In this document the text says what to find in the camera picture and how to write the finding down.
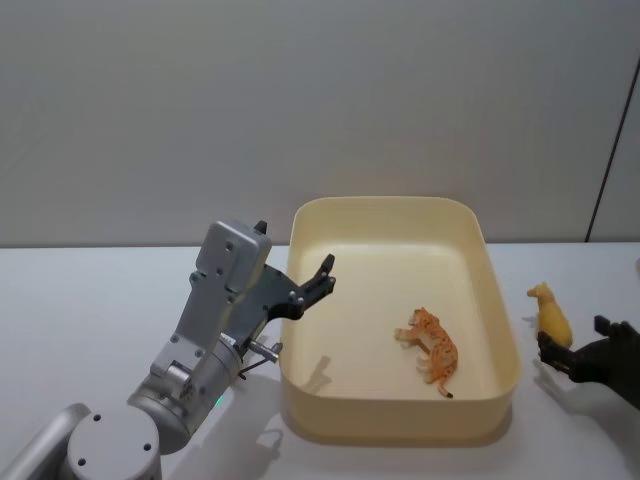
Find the yellow toy animal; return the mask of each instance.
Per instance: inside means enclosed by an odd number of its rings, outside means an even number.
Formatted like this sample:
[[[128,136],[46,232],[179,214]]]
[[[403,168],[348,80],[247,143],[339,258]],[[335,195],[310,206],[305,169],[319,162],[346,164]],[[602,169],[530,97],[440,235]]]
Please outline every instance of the yellow toy animal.
[[[548,334],[558,345],[569,348],[573,343],[571,327],[547,282],[528,290],[527,296],[538,300],[538,331]]]

